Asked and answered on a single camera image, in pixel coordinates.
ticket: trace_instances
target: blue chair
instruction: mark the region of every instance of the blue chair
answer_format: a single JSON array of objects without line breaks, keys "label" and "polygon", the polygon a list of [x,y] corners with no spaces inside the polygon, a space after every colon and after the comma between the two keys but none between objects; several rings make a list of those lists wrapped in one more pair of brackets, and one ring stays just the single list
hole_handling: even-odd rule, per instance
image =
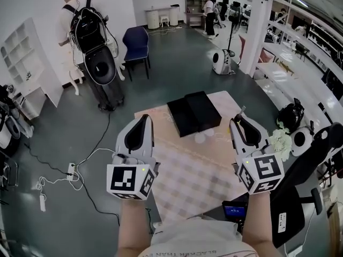
[{"label": "blue chair", "polygon": [[[149,79],[149,70],[147,67],[147,63],[148,63],[149,69],[150,69],[148,42],[149,42],[148,33],[146,32],[144,27],[140,27],[140,26],[128,28],[123,37],[123,43],[128,49],[124,58],[125,62],[128,63],[131,61],[143,59],[144,64],[145,64],[146,76]],[[130,80],[132,81],[130,68],[129,66],[127,67],[128,67]]]}]

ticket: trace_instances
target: backpack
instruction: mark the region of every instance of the backpack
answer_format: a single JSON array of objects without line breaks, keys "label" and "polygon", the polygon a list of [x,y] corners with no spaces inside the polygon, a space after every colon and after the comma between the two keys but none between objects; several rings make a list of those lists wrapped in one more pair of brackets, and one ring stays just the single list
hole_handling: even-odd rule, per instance
[{"label": "backpack", "polygon": [[101,30],[105,30],[106,23],[101,14],[91,7],[91,0],[87,0],[86,6],[80,10],[71,5],[65,5],[63,9],[74,14],[70,24],[70,37],[83,54],[106,43],[101,35]]}]

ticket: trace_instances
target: display screen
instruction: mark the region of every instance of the display screen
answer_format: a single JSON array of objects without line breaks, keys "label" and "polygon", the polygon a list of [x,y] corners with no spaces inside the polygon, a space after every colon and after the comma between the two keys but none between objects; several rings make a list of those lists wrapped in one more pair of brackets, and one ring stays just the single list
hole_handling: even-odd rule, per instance
[{"label": "display screen", "polygon": [[225,215],[233,217],[245,217],[244,207],[225,206]]}]

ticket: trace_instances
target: white shirt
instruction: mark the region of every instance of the white shirt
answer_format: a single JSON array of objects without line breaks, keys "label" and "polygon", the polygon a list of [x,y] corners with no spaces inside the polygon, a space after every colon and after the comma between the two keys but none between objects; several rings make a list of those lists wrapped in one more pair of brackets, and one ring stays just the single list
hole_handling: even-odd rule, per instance
[{"label": "white shirt", "polygon": [[235,233],[234,223],[200,218],[155,230],[149,248],[139,257],[258,257]]},{"label": "white shirt", "polygon": [[[71,5],[76,10],[80,10],[86,6],[86,2],[87,0],[70,0],[67,4]],[[103,17],[105,17],[101,11],[101,6],[94,3],[93,0],[91,0],[91,7],[95,8]],[[63,43],[69,38],[70,24],[73,16],[74,14],[69,10],[61,9],[61,13],[59,14],[56,24],[56,37],[58,43]],[[74,48],[74,61],[76,64],[84,62],[83,54],[77,47]]]},{"label": "white shirt", "polygon": [[208,0],[204,5],[203,10],[206,14],[213,12],[213,2],[211,0]]},{"label": "white shirt", "polygon": [[302,36],[306,36],[306,29],[304,29],[304,27],[302,27],[302,26],[298,26],[295,29],[295,31],[298,32],[299,34],[301,34]]}]

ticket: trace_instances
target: pink tablecloth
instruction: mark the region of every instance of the pink tablecloth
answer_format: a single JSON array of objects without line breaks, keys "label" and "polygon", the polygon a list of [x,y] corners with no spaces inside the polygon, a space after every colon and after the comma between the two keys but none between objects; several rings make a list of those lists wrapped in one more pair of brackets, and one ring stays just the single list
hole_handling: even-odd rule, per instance
[{"label": "pink tablecloth", "polygon": [[218,127],[180,138],[167,105],[135,113],[154,124],[153,156],[161,163],[152,191],[163,222],[204,213],[244,194],[232,163],[229,121],[240,107],[227,92],[208,94],[220,113]]}]

